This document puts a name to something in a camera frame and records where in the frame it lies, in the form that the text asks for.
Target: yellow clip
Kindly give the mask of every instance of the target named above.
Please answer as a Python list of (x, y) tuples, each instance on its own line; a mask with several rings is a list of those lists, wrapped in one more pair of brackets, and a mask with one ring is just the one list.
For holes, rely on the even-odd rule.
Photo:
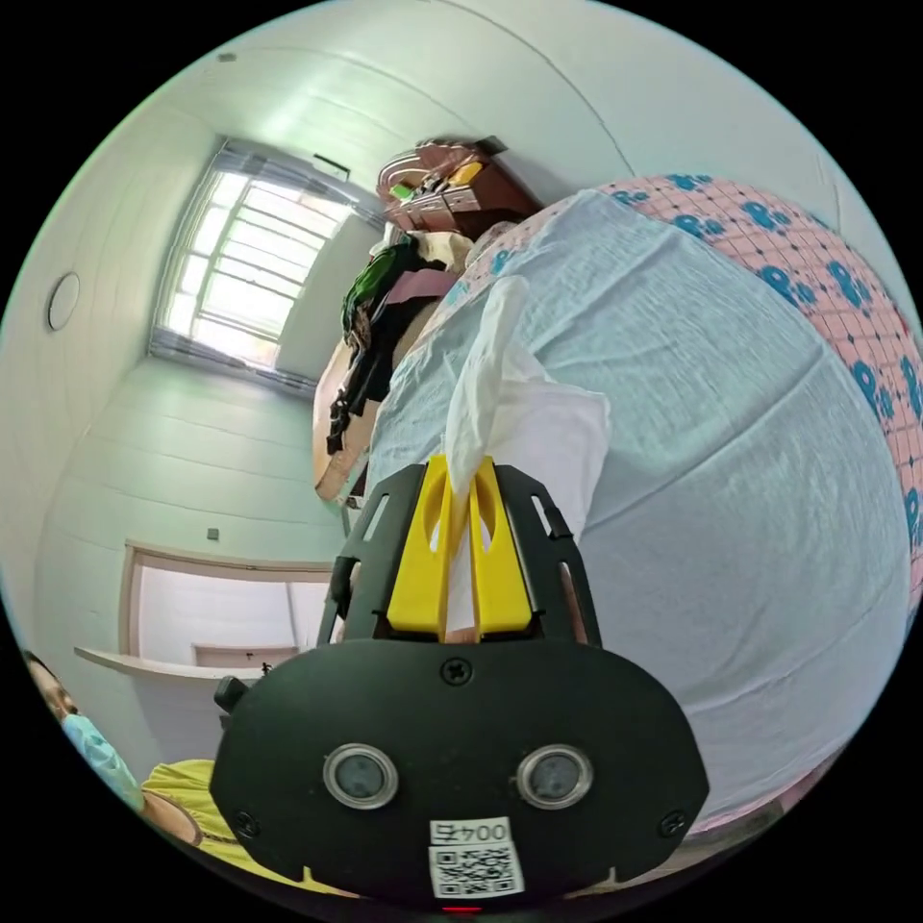
[[(490, 457), (481, 462), (474, 476), (468, 519), (476, 636), (526, 631), (532, 607)], [(482, 522), (490, 535), (487, 549), (479, 528)]]
[[(387, 620), (395, 632), (436, 635), (440, 642), (445, 640), (449, 564), (455, 552), (452, 539), (463, 529), (453, 518), (448, 464), (444, 455), (436, 455), (426, 467), (387, 608)], [(437, 526), (438, 543), (433, 549)]]

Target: blue face mask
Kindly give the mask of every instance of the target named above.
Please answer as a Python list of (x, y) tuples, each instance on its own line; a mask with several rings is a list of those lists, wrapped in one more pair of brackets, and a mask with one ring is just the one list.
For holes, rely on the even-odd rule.
[(144, 807), (144, 794), (125, 761), (85, 715), (69, 714), (62, 722), (67, 739), (103, 782), (135, 811)]

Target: light blue bedsheet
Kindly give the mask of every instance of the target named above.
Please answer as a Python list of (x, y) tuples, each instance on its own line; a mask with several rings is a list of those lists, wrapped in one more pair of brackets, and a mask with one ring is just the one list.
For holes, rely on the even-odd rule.
[[(610, 399), (581, 550), (606, 647), (689, 716), (703, 818), (797, 782), (859, 727), (904, 639), (904, 505), (856, 383), (754, 274), (602, 193), (498, 269), (530, 283), (521, 343)], [(396, 370), (369, 490), (439, 450), (485, 300)]]

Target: camera lens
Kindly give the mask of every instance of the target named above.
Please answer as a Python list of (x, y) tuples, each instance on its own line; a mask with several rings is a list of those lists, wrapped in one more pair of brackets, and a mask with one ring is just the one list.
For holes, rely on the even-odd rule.
[(348, 743), (324, 762), (324, 785), (341, 804), (370, 811), (397, 794), (397, 769), (376, 747)]
[(516, 785), (524, 801), (544, 811), (577, 804), (592, 785), (589, 760), (563, 744), (541, 747), (519, 764)]

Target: qr code label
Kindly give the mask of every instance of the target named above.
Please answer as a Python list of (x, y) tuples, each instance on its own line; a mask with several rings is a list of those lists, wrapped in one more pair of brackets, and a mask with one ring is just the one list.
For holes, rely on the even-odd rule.
[(505, 897), (525, 890), (511, 841), (489, 845), (431, 846), (430, 875), (437, 898)]

